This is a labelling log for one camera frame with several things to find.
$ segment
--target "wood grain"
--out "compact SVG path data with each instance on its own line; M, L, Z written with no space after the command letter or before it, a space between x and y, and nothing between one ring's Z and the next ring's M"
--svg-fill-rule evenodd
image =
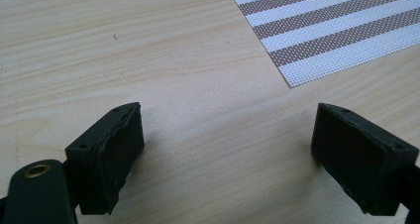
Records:
M111 216L79 223L402 223L310 155L318 102L420 147L420 47L290 89L234 0L0 0L0 196L111 108L146 149Z

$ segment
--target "wooden table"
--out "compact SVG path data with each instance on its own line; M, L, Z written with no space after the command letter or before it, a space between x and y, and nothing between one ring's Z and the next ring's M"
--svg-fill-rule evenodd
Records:
M79 223L402 223L316 165L317 104L420 147L420 47L291 89L234 0L0 0L0 197L11 175L140 101L146 141L111 216Z

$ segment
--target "placemat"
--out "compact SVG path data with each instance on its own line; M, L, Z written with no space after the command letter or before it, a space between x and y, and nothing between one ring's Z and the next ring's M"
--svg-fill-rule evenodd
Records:
M235 0L290 86L420 44L420 0Z

